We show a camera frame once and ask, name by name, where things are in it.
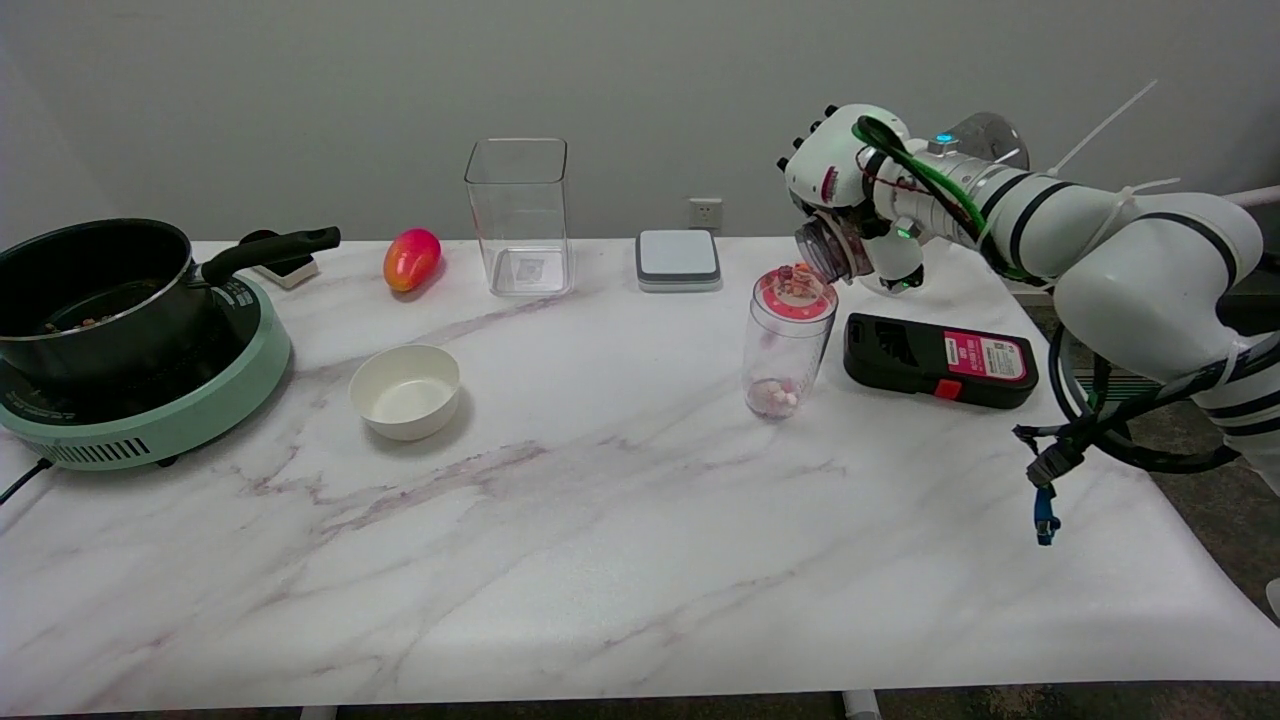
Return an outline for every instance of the red label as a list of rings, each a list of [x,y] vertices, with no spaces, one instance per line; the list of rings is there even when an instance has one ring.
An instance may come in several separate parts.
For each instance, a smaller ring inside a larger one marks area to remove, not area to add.
[[[1012,342],[955,331],[943,331],[942,337],[947,350],[947,369],[952,373],[997,380],[1020,380],[1027,377],[1023,351]]]

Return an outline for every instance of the wall socket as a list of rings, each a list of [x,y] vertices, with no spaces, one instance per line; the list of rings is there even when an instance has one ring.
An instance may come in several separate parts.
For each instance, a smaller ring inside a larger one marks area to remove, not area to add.
[[[724,202],[719,197],[690,197],[690,229],[718,231],[724,222]]]

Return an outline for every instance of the jar lid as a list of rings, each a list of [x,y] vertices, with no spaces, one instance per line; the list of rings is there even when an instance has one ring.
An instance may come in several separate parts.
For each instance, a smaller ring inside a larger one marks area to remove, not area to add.
[[[836,311],[836,288],[819,281],[804,263],[760,275],[755,299],[769,313],[803,323],[824,320]]]

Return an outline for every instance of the white robotic arm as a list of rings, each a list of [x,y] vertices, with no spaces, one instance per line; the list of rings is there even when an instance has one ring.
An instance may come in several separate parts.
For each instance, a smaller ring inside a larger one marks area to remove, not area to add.
[[[1215,313],[1261,259],[1248,213],[1212,195],[1117,196],[1030,173],[1025,146],[997,115],[929,140],[911,138],[901,119],[872,105],[827,115],[778,161],[792,200],[812,215],[796,240],[819,275],[849,282],[874,270],[890,292],[919,286],[920,241],[942,237],[980,251],[1006,277],[1052,284],[1076,338],[1115,365],[1197,391],[1225,443],[1280,493],[1280,350],[1272,338],[1242,338]],[[919,167],[859,140],[863,117],[966,195],[986,232],[966,232],[961,220],[972,213],[925,191]]]

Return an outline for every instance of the table leg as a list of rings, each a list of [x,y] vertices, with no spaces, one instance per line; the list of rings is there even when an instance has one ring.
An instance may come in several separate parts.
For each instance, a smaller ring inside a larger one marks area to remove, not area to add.
[[[298,720],[335,720],[337,717],[337,705],[308,705],[298,714]]]
[[[876,691],[845,691],[845,717],[849,720],[882,720]]]

